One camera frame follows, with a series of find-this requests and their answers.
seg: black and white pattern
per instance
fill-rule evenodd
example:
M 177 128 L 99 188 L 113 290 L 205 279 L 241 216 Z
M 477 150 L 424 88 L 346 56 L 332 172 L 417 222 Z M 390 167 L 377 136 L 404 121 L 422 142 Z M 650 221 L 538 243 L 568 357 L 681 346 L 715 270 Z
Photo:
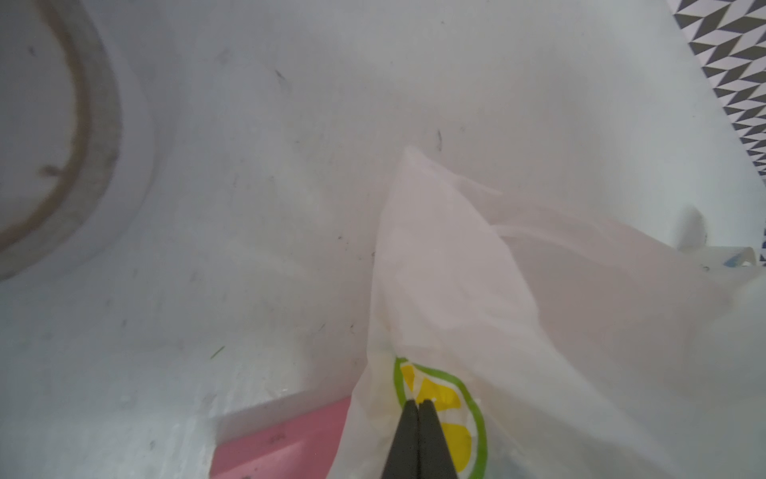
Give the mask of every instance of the black and white pattern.
M 766 183 L 766 0 L 668 0 Z M 766 240 L 759 259 L 766 262 Z

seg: plastic bag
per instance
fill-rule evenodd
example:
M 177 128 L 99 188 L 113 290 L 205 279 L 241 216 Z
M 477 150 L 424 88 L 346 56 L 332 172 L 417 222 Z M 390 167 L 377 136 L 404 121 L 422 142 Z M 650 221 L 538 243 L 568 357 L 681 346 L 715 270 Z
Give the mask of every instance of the plastic bag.
M 380 477 L 413 397 L 434 400 L 461 478 L 723 477 L 725 459 L 727 477 L 763 477 L 731 450 L 743 438 L 722 411 L 736 401 L 695 349 L 730 306 L 632 228 L 408 149 L 378 232 L 368 365 L 328 477 Z M 730 427 L 714 437 L 716 425 Z M 759 431 L 747 434 L 762 450 Z

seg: white tabletop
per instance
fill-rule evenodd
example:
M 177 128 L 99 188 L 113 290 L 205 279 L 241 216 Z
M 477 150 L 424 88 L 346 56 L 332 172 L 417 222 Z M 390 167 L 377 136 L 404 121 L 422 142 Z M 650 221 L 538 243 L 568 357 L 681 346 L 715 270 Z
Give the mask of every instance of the white tabletop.
M 206 477 L 217 441 L 348 395 L 406 145 L 669 244 L 694 208 L 710 244 L 761 243 L 766 189 L 665 2 L 88 6 L 159 165 L 116 244 L 0 297 L 0 476 Z

